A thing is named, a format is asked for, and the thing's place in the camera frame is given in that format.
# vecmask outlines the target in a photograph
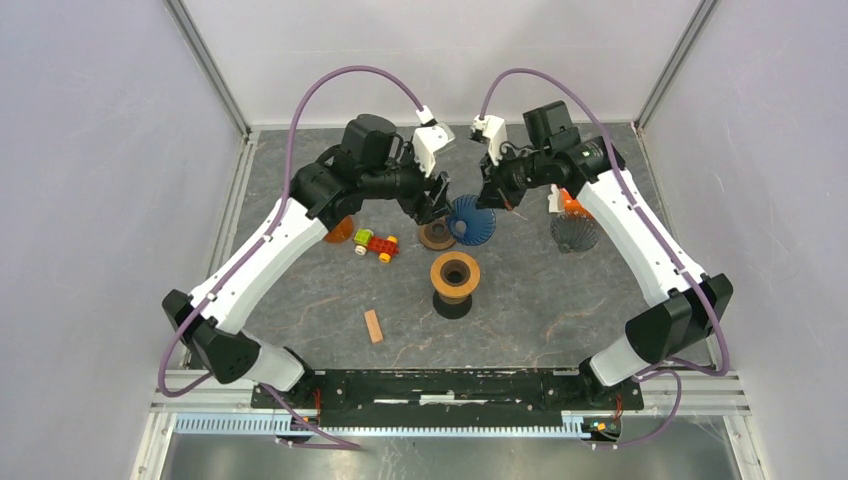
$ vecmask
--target gray wall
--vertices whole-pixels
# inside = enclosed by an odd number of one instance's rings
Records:
[[[844,478],[845,2],[721,2],[647,149],[681,243],[736,293],[723,325],[776,478]]]
[[[248,121],[288,124],[303,92],[351,64],[407,82],[439,120],[468,125],[510,67],[565,82],[606,121],[632,120],[698,0],[185,0]],[[417,123],[414,108],[372,75],[333,80],[303,121],[344,126],[359,113]],[[521,113],[562,95],[543,81],[505,80],[491,113]],[[585,118],[571,108],[575,118]]]
[[[163,3],[0,3],[0,477],[127,478],[239,138]]]

